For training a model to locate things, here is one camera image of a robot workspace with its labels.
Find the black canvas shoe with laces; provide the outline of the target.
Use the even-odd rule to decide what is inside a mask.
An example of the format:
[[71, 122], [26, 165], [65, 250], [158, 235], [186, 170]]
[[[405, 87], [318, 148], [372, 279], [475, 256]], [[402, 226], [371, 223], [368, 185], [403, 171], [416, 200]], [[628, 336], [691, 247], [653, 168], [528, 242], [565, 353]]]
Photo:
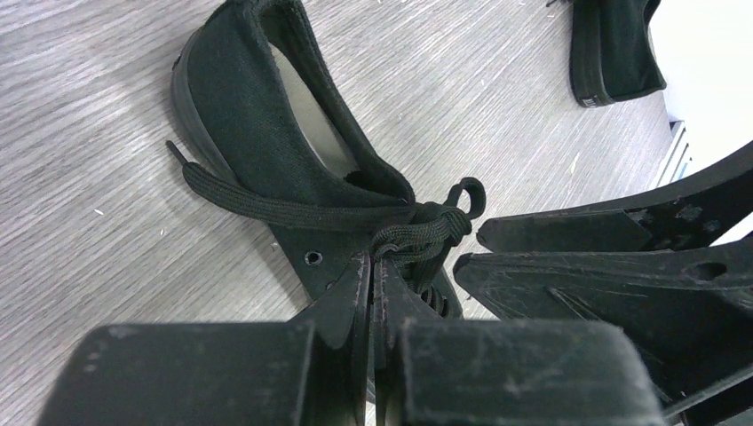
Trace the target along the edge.
[[312, 299], [368, 252], [438, 315], [462, 317], [444, 262], [483, 213], [483, 185], [466, 177], [444, 202], [418, 202], [342, 99], [299, 1], [222, 3], [182, 49], [170, 94], [208, 161], [181, 163], [188, 185], [265, 223]]

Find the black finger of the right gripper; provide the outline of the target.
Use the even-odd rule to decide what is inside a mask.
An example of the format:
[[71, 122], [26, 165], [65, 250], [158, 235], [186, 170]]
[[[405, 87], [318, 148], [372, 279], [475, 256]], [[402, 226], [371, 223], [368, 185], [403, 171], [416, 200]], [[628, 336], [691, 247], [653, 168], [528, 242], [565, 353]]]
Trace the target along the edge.
[[708, 247], [752, 211], [752, 145], [654, 190], [569, 209], [487, 220], [493, 252], [637, 252]]
[[752, 422], [752, 244], [683, 251], [466, 254], [456, 282], [507, 319], [619, 327], [668, 417]]

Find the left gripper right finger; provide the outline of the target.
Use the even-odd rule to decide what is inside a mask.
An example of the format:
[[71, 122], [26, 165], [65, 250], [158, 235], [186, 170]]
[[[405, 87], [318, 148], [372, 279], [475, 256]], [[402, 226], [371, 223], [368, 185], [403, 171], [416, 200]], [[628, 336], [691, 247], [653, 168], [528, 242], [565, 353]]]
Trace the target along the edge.
[[391, 260], [373, 265], [371, 343], [376, 390], [376, 424], [403, 425], [406, 374], [403, 340], [406, 329], [439, 316], [412, 290]]

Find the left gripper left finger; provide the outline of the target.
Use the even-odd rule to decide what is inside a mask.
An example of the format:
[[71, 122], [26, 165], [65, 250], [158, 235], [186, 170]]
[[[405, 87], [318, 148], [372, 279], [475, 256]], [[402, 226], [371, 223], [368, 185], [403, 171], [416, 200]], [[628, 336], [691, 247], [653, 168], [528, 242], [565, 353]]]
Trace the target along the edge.
[[363, 425], [369, 375], [371, 259], [359, 252], [291, 323], [308, 326], [299, 425]]

